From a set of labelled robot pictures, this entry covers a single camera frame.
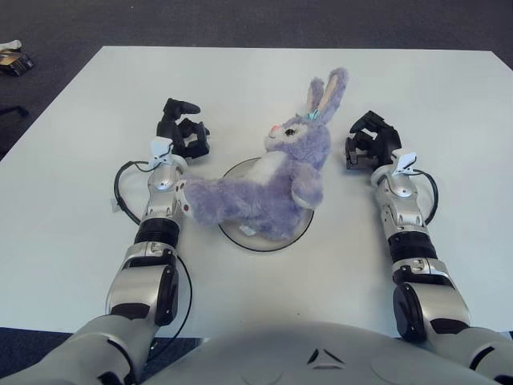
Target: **bunny ear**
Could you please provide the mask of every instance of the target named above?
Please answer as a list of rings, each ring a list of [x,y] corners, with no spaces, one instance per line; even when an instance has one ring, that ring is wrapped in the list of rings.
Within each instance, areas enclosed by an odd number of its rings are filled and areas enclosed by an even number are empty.
[[[319,78],[312,79],[310,82],[310,88],[308,90],[308,99],[306,100],[308,112],[314,112],[317,109],[323,94],[324,82]]]
[[[338,109],[338,106],[340,106],[348,79],[349,76],[344,68],[337,68],[329,74],[328,85],[317,106],[319,120],[322,123],[328,123]]]

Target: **glass plate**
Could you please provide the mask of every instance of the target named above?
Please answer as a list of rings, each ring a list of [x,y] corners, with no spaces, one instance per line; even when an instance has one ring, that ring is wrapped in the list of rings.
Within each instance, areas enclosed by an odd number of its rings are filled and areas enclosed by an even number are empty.
[[[245,160],[236,164],[224,174],[225,178],[237,178],[243,176],[260,158]],[[225,221],[219,224],[221,231],[228,237],[230,241],[252,251],[277,251],[291,245],[297,241],[306,232],[313,219],[313,210],[304,210],[300,224],[296,228],[296,232],[289,239],[274,241],[267,239],[260,234],[252,236],[246,235],[241,229],[242,225],[238,221]]]

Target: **white chest fur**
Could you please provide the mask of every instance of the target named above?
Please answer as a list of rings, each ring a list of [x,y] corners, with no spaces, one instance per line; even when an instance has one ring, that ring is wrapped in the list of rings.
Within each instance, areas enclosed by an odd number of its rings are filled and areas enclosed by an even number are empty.
[[[246,173],[244,178],[258,184],[267,184],[286,158],[287,154],[281,151],[266,152]]]

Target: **floor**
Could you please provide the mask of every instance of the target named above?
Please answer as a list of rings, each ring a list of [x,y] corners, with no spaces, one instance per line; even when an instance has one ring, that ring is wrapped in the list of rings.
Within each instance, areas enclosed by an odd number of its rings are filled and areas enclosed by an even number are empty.
[[[103,45],[484,50],[513,67],[512,0],[0,0],[0,26],[35,63],[0,75],[0,103],[30,111],[0,116],[0,159]],[[66,337],[0,328],[0,378]],[[195,345],[178,340],[145,376]]]

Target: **purple stuffed rabbit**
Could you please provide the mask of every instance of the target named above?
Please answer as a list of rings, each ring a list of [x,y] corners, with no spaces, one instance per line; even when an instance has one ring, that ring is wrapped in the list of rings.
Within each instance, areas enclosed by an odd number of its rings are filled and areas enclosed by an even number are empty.
[[[320,170],[330,147],[325,125],[340,105],[347,80],[344,68],[331,71],[325,91],[322,80],[313,79],[309,114],[274,126],[265,138],[267,152],[243,177],[176,182],[184,214],[204,225],[239,221],[269,239],[291,237],[303,210],[322,201]]]

